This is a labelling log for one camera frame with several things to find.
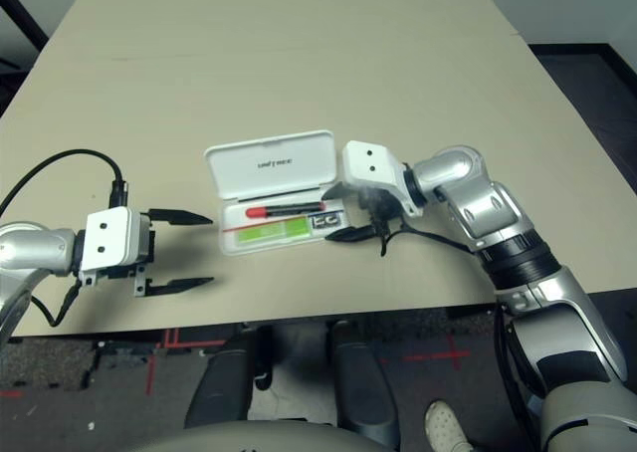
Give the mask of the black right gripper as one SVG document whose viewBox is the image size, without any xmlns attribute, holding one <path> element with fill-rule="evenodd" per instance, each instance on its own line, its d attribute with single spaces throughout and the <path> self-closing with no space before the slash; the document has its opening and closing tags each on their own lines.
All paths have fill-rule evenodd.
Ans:
<svg viewBox="0 0 637 452">
<path fill-rule="evenodd" d="M 338 182 L 321 197 L 323 202 L 344 198 L 351 194 L 350 188 Z M 402 205 L 393 195 L 383 189 L 365 188 L 358 193 L 358 206 L 369 215 L 369 224 L 364 227 L 346 227 L 328 234 L 325 239 L 339 243 L 357 243 L 374 236 L 388 236 L 389 222 L 400 218 Z"/>
</svg>

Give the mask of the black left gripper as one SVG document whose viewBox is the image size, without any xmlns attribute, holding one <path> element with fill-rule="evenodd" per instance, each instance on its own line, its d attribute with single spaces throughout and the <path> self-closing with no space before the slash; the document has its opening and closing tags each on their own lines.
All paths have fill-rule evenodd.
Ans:
<svg viewBox="0 0 637 452">
<path fill-rule="evenodd" d="M 203 215 L 178 209 L 149 209 L 148 217 L 139 212 L 101 212 L 99 220 L 98 264 L 110 279 L 123 274 L 133 278 L 133 294 L 138 298 L 146 293 L 145 269 L 151 246 L 150 220 L 168 224 L 213 223 Z M 213 281 L 213 277 L 185 278 L 153 286 L 148 280 L 147 295 L 179 294 Z"/>
</svg>

